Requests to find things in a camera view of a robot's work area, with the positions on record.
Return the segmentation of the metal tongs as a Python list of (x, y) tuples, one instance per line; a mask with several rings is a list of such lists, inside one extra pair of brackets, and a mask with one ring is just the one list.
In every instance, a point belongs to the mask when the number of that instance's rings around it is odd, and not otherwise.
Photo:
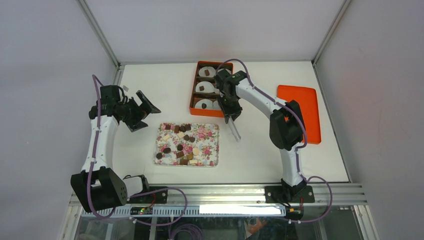
[(237, 130), (237, 127), (236, 127), (236, 125), (235, 125), (235, 123), (234, 123), (234, 121), (233, 121), (233, 119), (231, 117), (228, 120), (228, 126), (229, 126), (229, 128), (230, 128), (230, 130), (232, 132), (232, 135), (234, 136), (235, 140), (237, 142), (240, 142), (241, 141), (241, 135), (239, 134), (239, 132)]

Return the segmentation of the orange box lid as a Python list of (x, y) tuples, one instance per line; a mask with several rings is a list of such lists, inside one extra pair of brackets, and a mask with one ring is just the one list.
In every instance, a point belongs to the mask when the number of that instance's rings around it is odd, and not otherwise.
[(304, 86), (279, 85), (277, 87), (277, 97), (287, 102), (295, 100), (299, 103), (308, 143), (319, 145), (322, 142), (322, 135), (316, 90)]

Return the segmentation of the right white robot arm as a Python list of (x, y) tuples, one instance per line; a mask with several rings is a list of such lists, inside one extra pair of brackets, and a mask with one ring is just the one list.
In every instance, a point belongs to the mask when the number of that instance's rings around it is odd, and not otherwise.
[(268, 118), (269, 138), (279, 149), (283, 166), (282, 196), (289, 203), (296, 202), (307, 185), (301, 174), (300, 160), (296, 155), (300, 144), (306, 142), (304, 139), (306, 129), (299, 103), (295, 100), (287, 102), (270, 96), (255, 86), (244, 71), (230, 74), (227, 70), (219, 70), (215, 74), (214, 81), (220, 94), (217, 101), (224, 121), (237, 140), (240, 140), (241, 136), (234, 122), (243, 110), (239, 103), (240, 99), (249, 102)]

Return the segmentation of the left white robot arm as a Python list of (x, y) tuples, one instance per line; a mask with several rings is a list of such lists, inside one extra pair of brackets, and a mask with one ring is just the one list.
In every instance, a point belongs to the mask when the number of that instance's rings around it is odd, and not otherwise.
[(140, 104), (118, 85), (101, 86), (96, 95), (88, 112), (91, 138), (87, 157), (81, 171), (71, 176), (70, 185), (84, 210), (99, 214), (124, 206), (130, 197), (138, 203), (149, 200), (151, 190), (144, 175), (120, 177), (114, 172), (113, 147), (121, 123), (133, 133), (148, 126), (143, 121), (148, 115), (161, 111), (141, 90), (136, 92)]

